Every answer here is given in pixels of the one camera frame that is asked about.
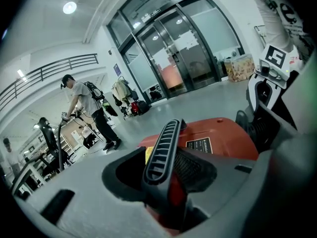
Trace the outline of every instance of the clothing rack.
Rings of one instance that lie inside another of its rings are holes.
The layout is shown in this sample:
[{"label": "clothing rack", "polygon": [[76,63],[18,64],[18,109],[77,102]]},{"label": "clothing rack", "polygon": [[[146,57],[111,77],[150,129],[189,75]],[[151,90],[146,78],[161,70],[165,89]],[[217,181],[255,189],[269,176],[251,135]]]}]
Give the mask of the clothing rack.
[{"label": "clothing rack", "polygon": [[120,79],[123,79],[123,80],[125,80],[124,79],[124,77],[123,76],[119,76],[118,77],[118,79],[116,80],[116,82],[118,81],[118,80],[120,80]]}]

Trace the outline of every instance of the metal railing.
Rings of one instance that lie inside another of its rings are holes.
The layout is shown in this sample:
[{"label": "metal railing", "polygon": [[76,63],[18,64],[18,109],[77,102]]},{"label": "metal railing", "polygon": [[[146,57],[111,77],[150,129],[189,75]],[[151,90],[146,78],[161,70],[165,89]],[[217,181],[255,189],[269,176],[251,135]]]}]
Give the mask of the metal railing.
[{"label": "metal railing", "polygon": [[98,63],[97,54],[87,54],[51,62],[29,72],[14,81],[0,93],[0,112],[7,104],[12,100],[17,99],[19,94],[23,93],[31,86],[63,71],[94,63]]}]

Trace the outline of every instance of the ceiling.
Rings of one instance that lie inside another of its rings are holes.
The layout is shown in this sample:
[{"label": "ceiling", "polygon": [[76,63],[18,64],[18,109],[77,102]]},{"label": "ceiling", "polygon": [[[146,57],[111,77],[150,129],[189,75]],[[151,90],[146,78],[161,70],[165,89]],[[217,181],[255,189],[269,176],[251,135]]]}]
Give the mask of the ceiling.
[{"label": "ceiling", "polygon": [[[92,76],[81,81],[90,81],[97,87],[100,86],[104,76]],[[2,132],[1,138],[8,137],[14,144],[15,149],[19,149],[24,142],[39,133],[33,126],[41,117],[45,117],[54,127],[61,121],[61,112],[66,112],[69,108],[69,102],[72,100],[72,91],[68,88],[60,90],[59,88],[50,92],[46,96],[34,102],[17,116]]]},{"label": "ceiling", "polygon": [[[77,4],[73,14],[63,13],[68,1]],[[26,0],[3,40],[1,63],[54,45],[82,41],[101,1]]]}]

